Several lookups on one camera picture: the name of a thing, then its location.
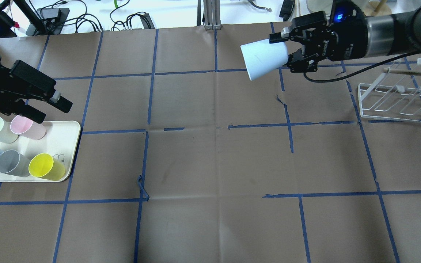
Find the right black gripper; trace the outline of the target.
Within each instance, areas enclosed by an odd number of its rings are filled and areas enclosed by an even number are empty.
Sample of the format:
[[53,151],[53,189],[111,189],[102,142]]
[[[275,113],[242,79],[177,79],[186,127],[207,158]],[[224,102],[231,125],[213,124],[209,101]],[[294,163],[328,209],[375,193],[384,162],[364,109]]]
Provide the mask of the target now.
[[329,19],[319,11],[296,17],[290,27],[269,35],[269,43],[298,42],[287,67],[293,73],[314,73],[323,60],[363,58],[367,53],[368,29],[364,13],[351,0],[334,0]]

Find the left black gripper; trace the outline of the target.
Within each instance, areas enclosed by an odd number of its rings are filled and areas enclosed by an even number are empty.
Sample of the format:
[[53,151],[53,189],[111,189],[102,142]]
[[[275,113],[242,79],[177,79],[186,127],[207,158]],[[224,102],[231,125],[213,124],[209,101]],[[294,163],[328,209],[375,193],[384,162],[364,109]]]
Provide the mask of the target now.
[[41,100],[64,113],[70,112],[72,102],[55,90],[55,84],[54,79],[24,61],[16,60],[12,68],[4,67],[0,56],[0,113],[22,115],[41,124],[46,114],[26,105],[28,99]]

